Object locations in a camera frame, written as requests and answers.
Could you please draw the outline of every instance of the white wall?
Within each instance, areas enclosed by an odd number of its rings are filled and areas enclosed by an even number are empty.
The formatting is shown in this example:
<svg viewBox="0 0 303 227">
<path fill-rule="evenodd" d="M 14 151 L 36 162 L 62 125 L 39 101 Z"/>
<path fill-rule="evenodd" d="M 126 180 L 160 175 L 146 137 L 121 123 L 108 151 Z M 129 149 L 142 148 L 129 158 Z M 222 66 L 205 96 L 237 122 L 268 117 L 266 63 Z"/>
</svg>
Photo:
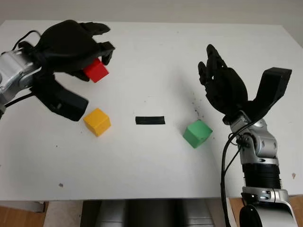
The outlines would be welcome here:
<svg viewBox="0 0 303 227">
<path fill-rule="evenodd" d="M 303 0 L 0 0 L 5 19 L 279 24 L 303 46 Z"/>
</svg>

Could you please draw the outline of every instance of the yellow cube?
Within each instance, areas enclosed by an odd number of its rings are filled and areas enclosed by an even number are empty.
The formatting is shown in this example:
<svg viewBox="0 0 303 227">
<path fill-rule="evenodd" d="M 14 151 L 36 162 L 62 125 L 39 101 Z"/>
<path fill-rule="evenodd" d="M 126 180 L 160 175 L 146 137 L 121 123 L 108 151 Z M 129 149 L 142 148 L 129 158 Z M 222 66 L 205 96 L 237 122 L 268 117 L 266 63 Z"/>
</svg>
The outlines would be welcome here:
<svg viewBox="0 0 303 227">
<path fill-rule="evenodd" d="M 101 135 L 110 127 L 109 117 L 99 108 L 83 118 L 86 127 L 96 136 Z"/>
</svg>

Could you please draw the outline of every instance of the cube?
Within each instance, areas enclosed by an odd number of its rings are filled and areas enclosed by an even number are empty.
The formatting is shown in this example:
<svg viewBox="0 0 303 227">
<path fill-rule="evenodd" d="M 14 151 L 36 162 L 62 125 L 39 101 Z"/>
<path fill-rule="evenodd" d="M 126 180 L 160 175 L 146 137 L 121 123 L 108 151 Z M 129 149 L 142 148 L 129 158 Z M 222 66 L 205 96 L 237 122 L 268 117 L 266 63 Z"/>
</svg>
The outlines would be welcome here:
<svg viewBox="0 0 303 227">
<path fill-rule="evenodd" d="M 201 120 L 197 120 L 187 126 L 183 137 L 193 148 L 197 148 L 212 134 L 212 132 L 213 130 L 211 130 L 207 124 Z"/>
<path fill-rule="evenodd" d="M 110 127 L 109 117 L 99 108 L 83 118 L 86 127 L 96 136 L 100 136 Z"/>
<path fill-rule="evenodd" d="M 108 74 L 108 70 L 98 58 L 91 65 L 84 68 L 83 71 L 94 83 L 97 83 Z"/>
</svg>

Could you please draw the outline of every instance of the wooden floor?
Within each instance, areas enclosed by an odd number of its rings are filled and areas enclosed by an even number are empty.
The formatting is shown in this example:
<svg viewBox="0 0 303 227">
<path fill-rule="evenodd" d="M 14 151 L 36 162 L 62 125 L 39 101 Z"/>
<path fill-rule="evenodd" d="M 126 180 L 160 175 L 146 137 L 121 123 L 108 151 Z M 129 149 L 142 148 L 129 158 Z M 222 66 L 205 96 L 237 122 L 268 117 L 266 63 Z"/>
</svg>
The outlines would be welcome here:
<svg viewBox="0 0 303 227">
<path fill-rule="evenodd" d="M 43 227 L 47 205 L 43 213 L 0 207 L 0 227 Z"/>
<path fill-rule="evenodd" d="M 303 227 L 303 196 L 290 197 L 289 200 L 293 207 L 294 215 L 297 220 L 298 227 Z M 240 227 L 239 213 L 241 208 L 243 207 L 242 199 L 241 198 L 230 199 L 230 202 L 237 225 L 238 227 Z"/>
</svg>

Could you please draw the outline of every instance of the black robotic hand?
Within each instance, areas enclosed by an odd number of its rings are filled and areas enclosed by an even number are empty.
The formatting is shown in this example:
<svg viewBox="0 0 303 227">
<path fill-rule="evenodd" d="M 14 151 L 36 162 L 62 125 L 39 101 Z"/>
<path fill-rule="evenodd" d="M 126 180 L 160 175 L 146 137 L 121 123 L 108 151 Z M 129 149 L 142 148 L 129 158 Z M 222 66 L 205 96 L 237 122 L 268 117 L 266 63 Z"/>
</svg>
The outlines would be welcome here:
<svg viewBox="0 0 303 227">
<path fill-rule="evenodd" d="M 54 73 L 65 72 L 89 81 L 83 69 L 98 57 L 107 65 L 115 49 L 110 42 L 96 43 L 92 37 L 109 30 L 104 24 L 66 20 L 48 28 L 34 47 L 26 41 L 19 43 L 22 52 L 41 67 L 30 90 L 52 112 L 73 121 L 83 116 L 88 100 L 61 86 Z"/>
<path fill-rule="evenodd" d="M 199 62 L 200 82 L 205 86 L 210 104 L 225 116 L 230 125 L 239 114 L 245 113 L 251 122 L 263 118 L 270 108 L 284 95 L 291 70 L 270 68 L 263 72 L 254 100 L 248 100 L 244 82 L 232 68 L 226 66 L 218 51 L 207 46 L 207 64 Z"/>
</svg>

